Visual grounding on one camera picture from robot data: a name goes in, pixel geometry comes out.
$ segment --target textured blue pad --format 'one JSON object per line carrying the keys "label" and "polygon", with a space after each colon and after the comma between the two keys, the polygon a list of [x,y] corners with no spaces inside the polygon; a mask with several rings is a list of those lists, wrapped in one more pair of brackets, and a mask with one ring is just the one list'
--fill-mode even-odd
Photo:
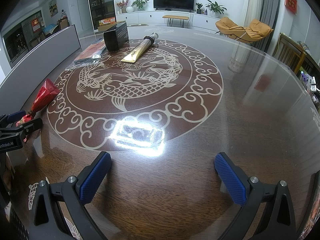
{"label": "textured blue pad", "polygon": [[19,121],[22,117],[26,115],[26,111],[22,110],[19,112],[16,112],[14,114],[9,114],[7,116],[7,123],[13,123]]}
{"label": "textured blue pad", "polygon": [[110,167],[111,156],[105,153],[80,186],[79,200],[83,205],[92,201]]}
{"label": "textured blue pad", "polygon": [[243,206],[247,200],[245,187],[221,154],[216,155],[214,167],[226,185],[233,202]]}

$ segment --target red package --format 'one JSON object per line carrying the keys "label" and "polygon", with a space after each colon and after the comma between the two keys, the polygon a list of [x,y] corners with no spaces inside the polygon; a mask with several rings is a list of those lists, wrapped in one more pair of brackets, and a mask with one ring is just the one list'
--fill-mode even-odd
{"label": "red package", "polygon": [[49,104],[60,93],[60,90],[47,78],[40,91],[36,96],[36,100],[33,102],[31,109],[28,111],[20,121],[16,123],[16,126],[32,120],[36,116],[36,112],[42,110],[47,104]]}

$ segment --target white door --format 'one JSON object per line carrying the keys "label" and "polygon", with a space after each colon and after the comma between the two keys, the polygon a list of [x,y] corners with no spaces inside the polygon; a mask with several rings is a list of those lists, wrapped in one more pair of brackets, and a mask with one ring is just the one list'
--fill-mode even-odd
{"label": "white door", "polygon": [[79,15],[82,24],[82,29],[84,31],[92,28],[91,14],[89,9],[88,0],[77,0]]}

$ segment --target white partition panel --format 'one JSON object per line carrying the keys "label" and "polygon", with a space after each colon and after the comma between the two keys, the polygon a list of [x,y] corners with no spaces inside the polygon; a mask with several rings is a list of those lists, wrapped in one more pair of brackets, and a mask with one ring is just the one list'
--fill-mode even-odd
{"label": "white partition panel", "polygon": [[40,82],[79,48],[76,28],[71,25],[32,49],[0,85],[0,115],[19,111]]}

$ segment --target black box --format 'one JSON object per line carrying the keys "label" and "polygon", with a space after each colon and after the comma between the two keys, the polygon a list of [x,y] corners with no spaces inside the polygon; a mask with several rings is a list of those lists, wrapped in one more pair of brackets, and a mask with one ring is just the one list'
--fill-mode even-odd
{"label": "black box", "polygon": [[121,49],[122,45],[129,41],[127,23],[121,22],[112,26],[103,33],[103,39],[108,51]]}

